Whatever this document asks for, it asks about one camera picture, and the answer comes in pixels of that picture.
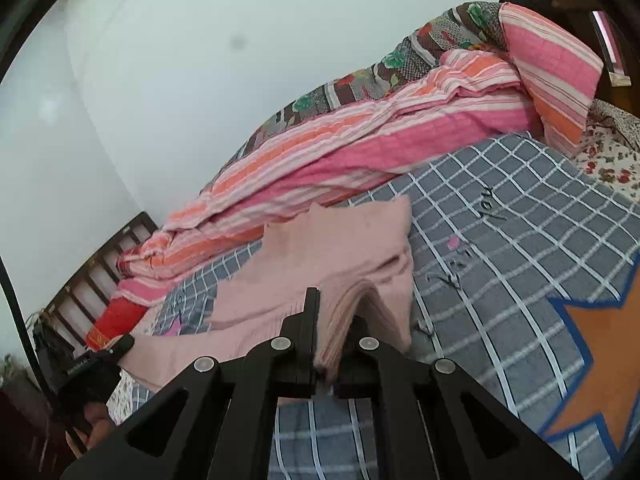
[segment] white wall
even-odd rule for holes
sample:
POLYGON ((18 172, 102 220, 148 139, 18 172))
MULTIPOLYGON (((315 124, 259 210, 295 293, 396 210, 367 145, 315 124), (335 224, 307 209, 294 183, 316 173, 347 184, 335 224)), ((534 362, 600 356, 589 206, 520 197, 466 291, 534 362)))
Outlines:
MULTIPOLYGON (((66 50, 64 3, 0 84, 0 254, 24 317, 139 211, 84 108, 66 50)), ((0 292, 0 356, 24 358, 0 292)))
POLYGON ((280 107, 465 1, 70 0, 66 31, 98 136, 162 223, 280 107))

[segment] red cloth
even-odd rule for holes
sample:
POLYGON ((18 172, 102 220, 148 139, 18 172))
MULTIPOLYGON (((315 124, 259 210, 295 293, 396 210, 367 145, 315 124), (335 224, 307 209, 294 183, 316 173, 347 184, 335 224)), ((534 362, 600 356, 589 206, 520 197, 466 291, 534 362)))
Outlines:
POLYGON ((100 350, 114 337, 131 332, 145 312, 145 306, 135 304, 126 298, 111 300, 84 341, 89 348, 100 350))

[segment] gray checkered bed sheet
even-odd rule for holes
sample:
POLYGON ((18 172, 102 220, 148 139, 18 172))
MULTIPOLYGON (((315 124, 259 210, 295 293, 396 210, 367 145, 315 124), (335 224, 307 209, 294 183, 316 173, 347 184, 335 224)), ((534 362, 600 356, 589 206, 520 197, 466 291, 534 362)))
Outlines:
MULTIPOLYGON (((515 134, 443 156, 341 205, 400 194, 412 201, 412 316, 422 325, 411 356, 453 359, 538 430, 584 365, 546 298, 619 299, 639 246, 638 208, 515 134)), ((218 281, 259 249, 260 241, 247 244, 174 288, 154 333, 178 316, 181 334, 207 331, 218 281)), ((134 410, 151 396, 136 384, 134 410)), ((639 426, 636 413, 632 434, 639 426)), ((552 447, 587 479, 612 467, 594 424, 552 447)), ((269 478, 377 479, 369 401, 316 396, 279 408, 269 478)))

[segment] silver screw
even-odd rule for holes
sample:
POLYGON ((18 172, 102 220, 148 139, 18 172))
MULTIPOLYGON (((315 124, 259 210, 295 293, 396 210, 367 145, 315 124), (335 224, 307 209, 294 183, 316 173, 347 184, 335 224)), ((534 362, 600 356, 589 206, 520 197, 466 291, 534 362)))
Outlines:
POLYGON ((380 346, 380 341, 375 337, 363 337, 360 340, 360 348, 363 350, 375 350, 380 346))
POLYGON ((451 359, 438 359, 436 361, 436 370, 441 374, 452 374, 456 369, 456 364, 451 359))
POLYGON ((199 372, 208 372, 216 365, 213 358, 209 356, 198 357, 194 362, 193 367, 199 372))
POLYGON ((277 337, 271 341, 271 348, 274 350, 286 350, 291 346, 291 341, 287 337, 277 337))

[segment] green flower print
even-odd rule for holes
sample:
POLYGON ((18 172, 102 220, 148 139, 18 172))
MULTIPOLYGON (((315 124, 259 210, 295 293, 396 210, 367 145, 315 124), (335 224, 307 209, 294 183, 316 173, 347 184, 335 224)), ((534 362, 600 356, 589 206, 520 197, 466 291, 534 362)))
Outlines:
POLYGON ((302 110, 306 110, 309 108, 313 102, 311 101, 311 95, 304 94, 302 97, 299 97, 297 101, 293 103, 293 111, 300 112, 302 110))
POLYGON ((466 12, 469 13, 471 19, 474 20, 474 23, 480 28, 488 28, 489 23, 484 16, 484 12, 482 12, 481 7, 478 4, 471 4, 467 7, 466 12))
POLYGON ((404 60, 406 58, 405 48, 396 48, 391 54, 387 54, 382 58, 382 63, 387 68, 400 68, 404 66, 404 60))

